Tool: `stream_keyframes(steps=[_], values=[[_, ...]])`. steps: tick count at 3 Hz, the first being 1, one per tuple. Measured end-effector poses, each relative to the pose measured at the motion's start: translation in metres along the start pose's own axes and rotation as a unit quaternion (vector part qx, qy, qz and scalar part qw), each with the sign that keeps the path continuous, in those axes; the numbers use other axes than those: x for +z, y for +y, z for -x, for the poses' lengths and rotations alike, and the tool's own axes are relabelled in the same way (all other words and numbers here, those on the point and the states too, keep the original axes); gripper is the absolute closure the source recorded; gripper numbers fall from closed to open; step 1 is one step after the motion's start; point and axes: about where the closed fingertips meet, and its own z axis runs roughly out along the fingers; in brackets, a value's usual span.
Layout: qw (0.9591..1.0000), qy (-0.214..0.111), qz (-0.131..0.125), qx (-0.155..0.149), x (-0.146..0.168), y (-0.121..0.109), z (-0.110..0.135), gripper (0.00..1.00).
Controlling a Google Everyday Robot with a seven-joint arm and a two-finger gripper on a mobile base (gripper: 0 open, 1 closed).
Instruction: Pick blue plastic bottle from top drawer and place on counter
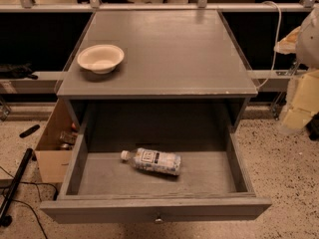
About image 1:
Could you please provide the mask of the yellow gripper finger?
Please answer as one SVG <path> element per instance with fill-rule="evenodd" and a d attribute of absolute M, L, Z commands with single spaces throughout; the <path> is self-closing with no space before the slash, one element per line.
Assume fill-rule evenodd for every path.
<path fill-rule="evenodd" d="M 274 46 L 274 51 L 283 54 L 295 54 L 296 53 L 296 43 L 301 27 L 298 26 L 292 30 L 286 37 L 277 42 Z"/>
<path fill-rule="evenodd" d="M 299 131 L 319 113 L 319 70 L 294 76 L 288 83 L 286 105 L 280 114 L 281 131 Z"/>

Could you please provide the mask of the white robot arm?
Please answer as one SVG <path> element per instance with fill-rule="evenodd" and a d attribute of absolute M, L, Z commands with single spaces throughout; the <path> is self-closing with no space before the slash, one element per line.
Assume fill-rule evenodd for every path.
<path fill-rule="evenodd" d="M 280 114 L 280 130 L 301 130 L 319 113 L 319 8 L 315 7 L 302 24 L 277 42 L 274 51 L 295 54 L 297 62 L 308 71 L 290 79 L 286 105 Z"/>

